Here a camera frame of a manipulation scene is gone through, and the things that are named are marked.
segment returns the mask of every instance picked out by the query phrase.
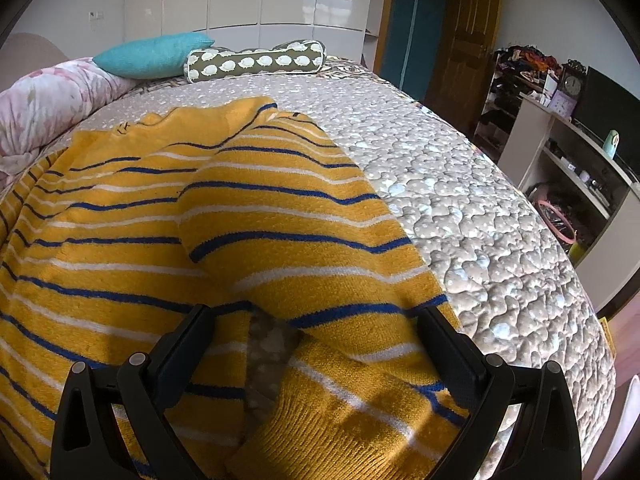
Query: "clock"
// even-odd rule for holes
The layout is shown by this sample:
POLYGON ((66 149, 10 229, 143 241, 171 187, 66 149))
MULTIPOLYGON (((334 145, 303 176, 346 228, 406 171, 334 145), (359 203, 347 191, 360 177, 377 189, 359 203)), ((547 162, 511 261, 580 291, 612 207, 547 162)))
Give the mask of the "clock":
POLYGON ((569 60, 562 68, 562 79, 558 84, 558 90, 577 101, 584 90, 587 70, 580 62, 574 60, 569 60))

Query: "teal pillow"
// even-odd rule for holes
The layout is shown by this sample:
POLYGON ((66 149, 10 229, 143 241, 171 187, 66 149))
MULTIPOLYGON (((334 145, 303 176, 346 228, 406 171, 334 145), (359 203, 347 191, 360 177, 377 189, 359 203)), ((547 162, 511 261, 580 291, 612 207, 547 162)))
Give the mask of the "teal pillow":
POLYGON ((203 32, 182 32, 123 43, 94 57, 101 69, 132 79, 160 79, 182 75, 189 52, 213 40, 203 32))

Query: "quilted bedspread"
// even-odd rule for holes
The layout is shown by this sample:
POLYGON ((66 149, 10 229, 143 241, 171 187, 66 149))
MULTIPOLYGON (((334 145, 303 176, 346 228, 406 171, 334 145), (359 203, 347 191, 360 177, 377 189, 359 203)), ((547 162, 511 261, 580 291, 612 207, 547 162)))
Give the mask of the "quilted bedspread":
MULTIPOLYGON (((535 210, 452 126, 370 72, 329 63, 318 76, 255 75, 133 90, 76 129, 110 128, 146 112, 267 95, 313 117, 364 170, 442 282, 463 329, 510 364, 564 370, 585 462, 609 415, 615 370, 578 277, 535 210)), ((63 136, 49 150, 69 141, 63 136)), ((264 420, 297 334, 256 313, 247 426, 264 420)), ((491 476, 511 433, 511 408, 478 478, 491 476)))

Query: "wardrobe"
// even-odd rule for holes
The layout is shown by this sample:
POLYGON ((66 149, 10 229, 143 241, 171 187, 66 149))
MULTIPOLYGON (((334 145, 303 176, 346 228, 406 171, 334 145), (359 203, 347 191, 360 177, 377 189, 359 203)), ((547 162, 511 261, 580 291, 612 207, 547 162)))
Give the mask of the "wardrobe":
POLYGON ((206 31, 234 50, 296 39, 361 61, 370 0, 126 0, 125 39, 206 31))

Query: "black monitor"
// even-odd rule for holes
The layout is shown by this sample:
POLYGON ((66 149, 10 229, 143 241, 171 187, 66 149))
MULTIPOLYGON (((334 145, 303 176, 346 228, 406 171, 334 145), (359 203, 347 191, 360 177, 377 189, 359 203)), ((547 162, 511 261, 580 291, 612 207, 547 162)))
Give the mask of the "black monitor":
POLYGON ((574 121, 586 127, 601 145, 609 132, 616 130, 620 134, 616 161, 636 176, 640 174, 640 100, 631 92, 590 67, 574 121))

